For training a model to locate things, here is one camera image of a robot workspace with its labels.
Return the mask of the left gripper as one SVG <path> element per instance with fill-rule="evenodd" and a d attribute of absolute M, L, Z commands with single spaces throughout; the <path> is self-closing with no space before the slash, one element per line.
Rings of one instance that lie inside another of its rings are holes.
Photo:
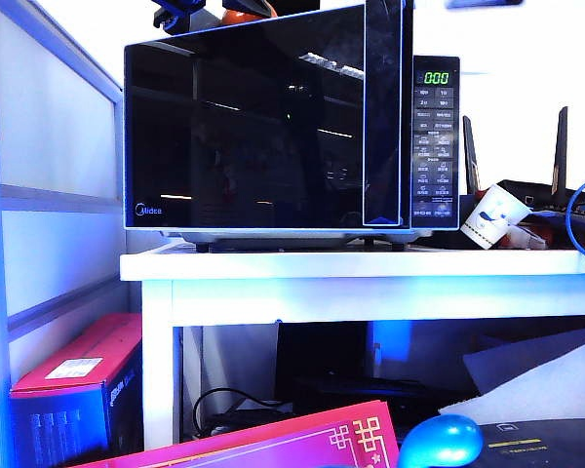
<path fill-rule="evenodd" d="M 153 0 L 160 8 L 154 13 L 153 25 L 167 27 L 170 35 L 184 34 L 219 26 L 219 18 L 202 9 L 205 0 Z M 265 0 L 223 0 L 226 10 L 245 13 L 261 18 L 273 16 L 270 4 Z"/>

